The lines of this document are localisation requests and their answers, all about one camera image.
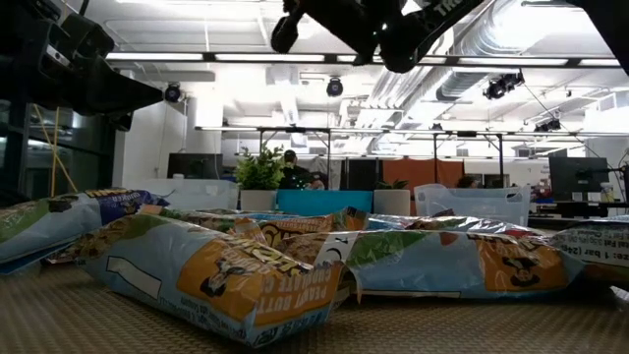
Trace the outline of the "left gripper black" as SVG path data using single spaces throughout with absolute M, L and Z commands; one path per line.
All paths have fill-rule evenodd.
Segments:
M 104 57 L 114 40 L 95 22 L 69 15 L 23 26 L 20 83 L 33 103 L 68 106 L 88 115 L 120 116 L 162 100 L 159 88 L 125 77 Z

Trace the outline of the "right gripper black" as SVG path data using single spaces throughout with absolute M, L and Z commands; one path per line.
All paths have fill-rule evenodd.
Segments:
M 393 18 L 393 0 L 283 0 L 282 17 L 271 34 L 271 48 L 290 51 L 299 36 L 298 23 L 308 15 L 356 52 L 354 66 L 370 64 L 378 34 Z

